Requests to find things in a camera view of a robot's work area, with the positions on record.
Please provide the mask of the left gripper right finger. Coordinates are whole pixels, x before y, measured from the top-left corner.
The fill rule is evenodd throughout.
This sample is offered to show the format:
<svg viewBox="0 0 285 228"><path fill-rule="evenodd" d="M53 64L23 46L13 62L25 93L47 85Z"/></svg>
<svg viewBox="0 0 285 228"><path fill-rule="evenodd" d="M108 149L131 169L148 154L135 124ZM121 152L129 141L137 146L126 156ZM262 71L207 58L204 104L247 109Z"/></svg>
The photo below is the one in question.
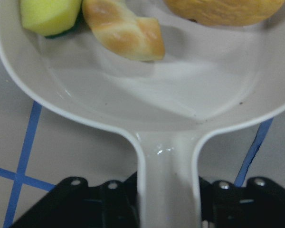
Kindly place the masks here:
<svg viewBox="0 0 285 228"><path fill-rule="evenodd" d="M207 228L234 228L235 187L231 182L218 180L213 183L199 177L201 220Z"/></svg>

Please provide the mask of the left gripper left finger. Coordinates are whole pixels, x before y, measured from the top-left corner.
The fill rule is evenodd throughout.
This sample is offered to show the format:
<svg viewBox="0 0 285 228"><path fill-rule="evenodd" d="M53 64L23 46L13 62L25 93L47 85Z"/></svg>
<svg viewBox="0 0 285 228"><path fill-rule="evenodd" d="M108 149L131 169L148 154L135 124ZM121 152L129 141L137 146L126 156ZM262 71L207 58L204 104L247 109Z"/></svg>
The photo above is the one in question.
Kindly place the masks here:
<svg viewBox="0 0 285 228"><path fill-rule="evenodd" d="M104 228L138 228L137 173L125 181L109 180L101 185Z"/></svg>

